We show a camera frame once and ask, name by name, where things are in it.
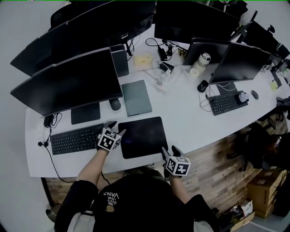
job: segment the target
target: glove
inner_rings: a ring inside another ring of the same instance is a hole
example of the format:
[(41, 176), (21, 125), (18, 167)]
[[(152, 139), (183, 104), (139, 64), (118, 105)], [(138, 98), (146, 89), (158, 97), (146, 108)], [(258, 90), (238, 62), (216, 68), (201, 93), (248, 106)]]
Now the glove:
[(110, 121), (104, 124), (102, 132), (98, 135), (96, 140), (96, 148), (111, 151), (116, 149), (120, 144), (121, 138), (126, 132), (126, 129), (120, 133), (112, 132), (112, 128), (116, 125), (117, 121)]
[[(183, 152), (179, 148), (177, 148), (176, 146), (172, 146), (171, 149), (173, 151), (173, 156), (175, 156), (175, 157), (181, 157), (183, 155)], [(172, 156), (172, 155), (170, 155), (168, 153), (168, 151), (164, 147), (162, 147), (161, 154), (162, 154), (162, 157), (163, 157), (163, 159), (165, 161), (165, 163), (163, 164), (163, 168), (164, 168), (164, 178), (165, 178), (166, 181), (169, 181), (169, 174), (170, 173), (166, 169), (166, 165), (167, 165), (167, 162), (168, 162), (169, 157)]]

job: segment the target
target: mouse pad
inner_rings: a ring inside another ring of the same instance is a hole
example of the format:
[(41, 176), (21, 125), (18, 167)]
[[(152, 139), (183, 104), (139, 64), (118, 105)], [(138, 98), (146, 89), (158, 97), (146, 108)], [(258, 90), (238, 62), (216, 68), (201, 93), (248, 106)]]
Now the mouse pad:
[(161, 153), (162, 147), (168, 150), (161, 117), (120, 123), (118, 128), (127, 130), (121, 139), (124, 159)]

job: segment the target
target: person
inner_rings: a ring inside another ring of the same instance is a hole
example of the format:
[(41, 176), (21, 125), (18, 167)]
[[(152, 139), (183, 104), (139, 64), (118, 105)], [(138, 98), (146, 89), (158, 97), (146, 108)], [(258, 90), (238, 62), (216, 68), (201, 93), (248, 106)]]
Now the person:
[(98, 193), (97, 184), (108, 153), (99, 148), (81, 170), (57, 213), (55, 232), (139, 230), (149, 225), (220, 231), (217, 218), (203, 197), (192, 198), (178, 176), (169, 175), (169, 184), (157, 170), (141, 167)]

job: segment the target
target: black keyboard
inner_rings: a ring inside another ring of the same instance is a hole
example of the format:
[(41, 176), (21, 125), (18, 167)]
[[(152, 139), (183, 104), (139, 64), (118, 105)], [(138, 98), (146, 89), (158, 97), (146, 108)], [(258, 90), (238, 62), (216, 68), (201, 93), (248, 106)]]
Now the black keyboard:
[(248, 102), (240, 102), (239, 94), (243, 91), (236, 93), (222, 94), (215, 97), (209, 97), (210, 106), (214, 115), (223, 114), (235, 109), (247, 106)]
[(104, 124), (71, 130), (50, 137), (53, 155), (96, 149), (96, 140)]

